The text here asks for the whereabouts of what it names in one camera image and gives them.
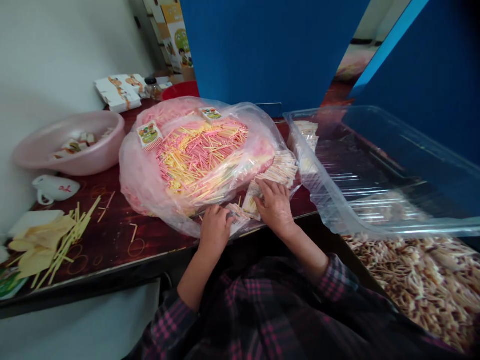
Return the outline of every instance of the plaid shirt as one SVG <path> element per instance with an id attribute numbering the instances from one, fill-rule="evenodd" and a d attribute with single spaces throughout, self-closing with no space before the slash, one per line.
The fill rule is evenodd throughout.
<path id="1" fill-rule="evenodd" d="M 198 315 L 177 292 L 165 299 L 135 359 L 456 359 L 384 297 L 359 285 L 330 255 L 312 284 L 300 266 L 267 257 L 241 276 L 224 273 Z"/>

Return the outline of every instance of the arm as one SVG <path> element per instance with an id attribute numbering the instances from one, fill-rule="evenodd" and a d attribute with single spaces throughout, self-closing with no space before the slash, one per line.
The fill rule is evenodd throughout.
<path id="1" fill-rule="evenodd" d="M 234 221 L 233 217 L 227 219 L 229 212 L 218 205 L 206 210 L 198 251 L 178 284 L 178 295 L 195 312 L 199 311 L 205 285 L 229 242 L 230 228 Z"/>
<path id="2" fill-rule="evenodd" d="M 311 283 L 330 301 L 339 301 L 356 292 L 357 277 L 338 256 L 327 256 L 295 224 L 290 210 L 290 190 L 270 180 L 255 180 L 264 201 L 255 198 L 262 220 L 283 241 L 300 262 Z"/>
<path id="3" fill-rule="evenodd" d="M 207 209 L 200 233 L 200 245 L 174 290 L 163 302 L 155 318 L 127 358 L 176 358 L 176 349 L 198 318 L 205 285 L 230 237 L 234 218 L 218 205 Z"/>

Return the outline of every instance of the red bucket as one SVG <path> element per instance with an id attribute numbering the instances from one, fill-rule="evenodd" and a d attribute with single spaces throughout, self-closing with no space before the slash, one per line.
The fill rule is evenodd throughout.
<path id="1" fill-rule="evenodd" d="M 161 100 L 167 101 L 170 99 L 180 98 L 182 96 L 200 97 L 199 86 L 196 81 L 185 81 L 177 85 L 170 86 L 161 93 Z"/>

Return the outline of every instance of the bottle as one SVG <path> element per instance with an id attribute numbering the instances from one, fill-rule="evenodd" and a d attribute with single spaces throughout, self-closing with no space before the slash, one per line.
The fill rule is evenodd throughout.
<path id="1" fill-rule="evenodd" d="M 162 89 L 160 89 L 160 85 L 157 84 L 157 79 L 150 76 L 145 78 L 145 93 L 150 97 L 152 100 L 160 101 L 160 96 L 162 95 Z"/>

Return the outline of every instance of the white cup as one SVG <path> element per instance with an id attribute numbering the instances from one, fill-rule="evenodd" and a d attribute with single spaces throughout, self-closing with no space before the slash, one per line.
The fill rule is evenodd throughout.
<path id="1" fill-rule="evenodd" d="M 37 200 L 42 205 L 70 199 L 80 190 L 78 182 L 50 175 L 39 176 L 31 184 L 37 189 Z"/>

